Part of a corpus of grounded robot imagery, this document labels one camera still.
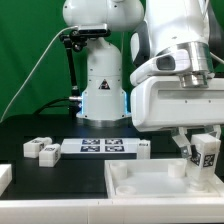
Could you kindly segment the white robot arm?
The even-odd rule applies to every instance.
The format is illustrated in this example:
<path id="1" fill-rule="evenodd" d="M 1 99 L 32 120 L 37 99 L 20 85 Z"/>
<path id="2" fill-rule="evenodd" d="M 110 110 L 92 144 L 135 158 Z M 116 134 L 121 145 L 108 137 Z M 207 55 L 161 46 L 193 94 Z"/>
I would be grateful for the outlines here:
<path id="1" fill-rule="evenodd" d="M 129 117 L 140 132 L 224 124 L 209 0 L 66 0 L 63 18 L 73 49 L 87 52 L 80 119 Z"/>

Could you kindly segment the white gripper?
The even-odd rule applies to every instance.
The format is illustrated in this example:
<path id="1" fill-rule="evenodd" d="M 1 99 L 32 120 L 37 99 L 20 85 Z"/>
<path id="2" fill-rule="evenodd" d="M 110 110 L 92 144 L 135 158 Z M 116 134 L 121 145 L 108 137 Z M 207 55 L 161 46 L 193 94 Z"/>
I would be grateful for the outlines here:
<path id="1" fill-rule="evenodd" d="M 185 49 L 154 57 L 130 76 L 132 122 L 140 132 L 172 129 L 183 158 L 191 157 L 186 128 L 205 126 L 205 132 L 221 136 L 224 125 L 224 79 L 213 78 L 207 88 L 183 88 L 179 76 L 190 70 Z"/>

